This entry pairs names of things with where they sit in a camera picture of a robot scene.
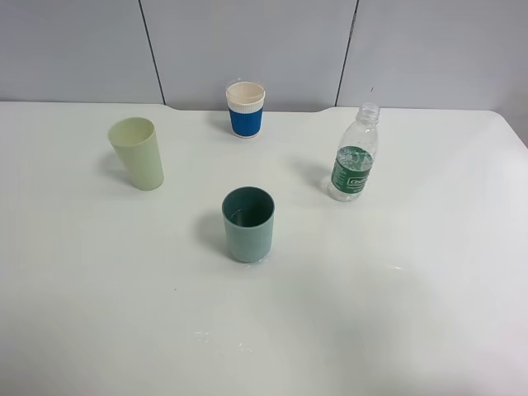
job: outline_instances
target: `paper cup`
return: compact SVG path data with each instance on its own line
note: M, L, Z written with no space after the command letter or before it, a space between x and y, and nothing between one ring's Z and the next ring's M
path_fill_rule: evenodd
M261 129L262 107L266 92L255 82L237 81L225 92L233 132L240 138L252 138Z
M108 139L137 188L149 191L162 185L162 162L152 122L139 117L122 120L110 128Z
M271 249L275 203L257 187L231 191L222 203L228 248L241 262L258 262Z

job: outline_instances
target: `green cup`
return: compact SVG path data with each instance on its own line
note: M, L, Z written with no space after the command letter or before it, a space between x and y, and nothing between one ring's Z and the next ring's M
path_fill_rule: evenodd
M152 122L127 118L110 128L108 139L137 188L149 191L162 185L162 161Z
M271 248L275 203L256 187L241 187L224 199L225 233L229 251L241 262L258 262Z

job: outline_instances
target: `pale yellow cup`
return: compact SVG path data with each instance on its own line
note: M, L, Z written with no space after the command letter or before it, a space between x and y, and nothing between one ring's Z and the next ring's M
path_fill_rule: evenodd
M163 183L156 130L145 118L127 118L113 125L108 139L140 190L149 191Z

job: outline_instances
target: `cup rim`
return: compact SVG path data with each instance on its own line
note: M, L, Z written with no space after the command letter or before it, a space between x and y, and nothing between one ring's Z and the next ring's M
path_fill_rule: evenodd
M118 126L120 124L124 124L126 122L131 122L133 120L147 121L148 127L151 128L150 133L148 134L148 136L145 139L141 140L140 142L134 143L134 144L120 144L120 143L116 143L111 137L112 131L116 128L116 126ZM110 141L112 146L116 146L116 147L134 147L134 146L138 146L140 144L143 144L147 140L151 139L155 135L155 132L156 131L154 129L154 123L151 120L149 120L147 118L143 118L143 117L129 117L129 118L124 118L123 120L119 120L115 124L113 124L113 126L111 126L110 129L108 130L108 133L106 134L106 136L108 137L108 140Z
M257 87L259 87L261 89L261 93L259 93L258 95L255 95L254 97L245 97L245 99L251 101L250 103L239 103L239 102L236 101L237 97L235 95L233 95L232 93L229 93L229 89L231 87L235 86L235 85L238 85L238 84L252 84L252 85L255 85L255 86L257 86ZM234 80L234 81L230 82L228 84L228 86L225 88L225 96L228 98L228 101L232 101L237 106L253 106L256 103L264 100L264 98L266 97L266 90L258 82L247 81L247 80Z
M239 191L239 190L245 190L245 189L253 189L253 190L259 190L260 192L263 192L264 194L266 194L270 200L271 200L271 204L273 205L273 208L271 209L271 213L270 213L270 216L266 219L266 221L260 223L259 225L253 225L251 227L243 227L242 225L238 225L238 224L235 224L233 223L230 219L228 219L228 217L225 215L225 211L224 211L224 206L225 206L225 201L229 198L229 196L231 194L233 194L234 192L236 191ZM263 227L264 225L268 224L270 222L271 219L273 219L273 214L275 213L275 201L273 200L273 197L271 196L271 194L265 190L263 190L262 188L259 188L259 187L255 187L255 186L243 186L243 187L239 187L239 188L235 188L234 190L232 190L231 192L229 192L224 200L222 201L222 216L224 217L225 220L227 220L231 225L233 225L234 227L238 228L238 229L258 229L259 227Z

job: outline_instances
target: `plastic bottle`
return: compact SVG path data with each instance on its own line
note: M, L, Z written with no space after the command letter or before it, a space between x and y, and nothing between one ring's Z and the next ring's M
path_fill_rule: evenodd
M379 117L377 105L363 103L343 135L328 183L328 194L334 200L350 202L361 195L378 149Z

